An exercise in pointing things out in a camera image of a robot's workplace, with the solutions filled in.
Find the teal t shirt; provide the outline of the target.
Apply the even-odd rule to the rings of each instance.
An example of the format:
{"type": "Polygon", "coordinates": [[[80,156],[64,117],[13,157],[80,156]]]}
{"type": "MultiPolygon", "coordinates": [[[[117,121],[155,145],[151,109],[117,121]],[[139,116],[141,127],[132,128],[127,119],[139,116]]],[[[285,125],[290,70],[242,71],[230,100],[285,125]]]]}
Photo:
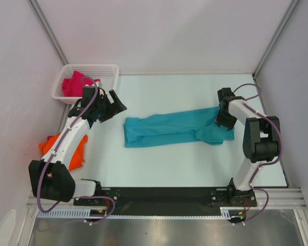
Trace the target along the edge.
{"type": "Polygon", "coordinates": [[[147,148],[189,142],[220,145],[235,139],[234,129],[215,123],[219,107],[203,108],[147,118],[127,117],[124,147],[147,148]]]}

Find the white plastic basket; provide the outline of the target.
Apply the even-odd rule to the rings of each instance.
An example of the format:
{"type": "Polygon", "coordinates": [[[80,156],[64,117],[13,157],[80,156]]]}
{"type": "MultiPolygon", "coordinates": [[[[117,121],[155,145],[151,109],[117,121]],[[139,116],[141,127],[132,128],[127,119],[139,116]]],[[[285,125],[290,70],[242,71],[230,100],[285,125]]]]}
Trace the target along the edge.
{"type": "Polygon", "coordinates": [[[67,64],[60,70],[56,77],[51,96],[66,104],[74,104],[81,97],[65,97],[62,92],[62,82],[65,78],[71,78],[74,71],[79,71],[92,79],[100,79],[96,82],[103,90],[109,90],[117,87],[119,77],[119,66],[115,64],[67,64]]]}

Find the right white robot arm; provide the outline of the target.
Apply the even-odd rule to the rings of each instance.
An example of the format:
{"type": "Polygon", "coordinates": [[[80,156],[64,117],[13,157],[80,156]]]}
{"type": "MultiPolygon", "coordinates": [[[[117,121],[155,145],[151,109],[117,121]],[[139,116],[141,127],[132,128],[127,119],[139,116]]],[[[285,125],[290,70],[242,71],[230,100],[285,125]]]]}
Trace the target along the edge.
{"type": "Polygon", "coordinates": [[[231,88],[222,88],[217,94],[219,112],[215,123],[228,130],[232,130],[238,121],[244,125],[244,161],[226,187],[223,200],[232,207],[241,207],[247,201],[255,207],[253,184],[257,175],[263,167],[277,163],[283,152],[279,118],[254,110],[247,99],[236,96],[231,88]]]}

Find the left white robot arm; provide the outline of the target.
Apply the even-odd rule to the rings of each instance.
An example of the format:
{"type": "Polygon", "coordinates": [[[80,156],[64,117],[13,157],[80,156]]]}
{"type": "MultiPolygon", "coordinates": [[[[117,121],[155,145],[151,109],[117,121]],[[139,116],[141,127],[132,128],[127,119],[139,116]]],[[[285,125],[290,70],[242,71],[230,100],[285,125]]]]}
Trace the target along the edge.
{"type": "Polygon", "coordinates": [[[76,180],[69,167],[81,140],[93,124],[110,120],[126,109],[114,90],[105,92],[99,87],[84,87],[83,97],[69,111],[58,139],[41,160],[33,160],[29,165],[32,191],[37,200],[69,202],[85,197],[93,205],[102,201],[103,192],[97,189],[97,181],[76,180]]]}

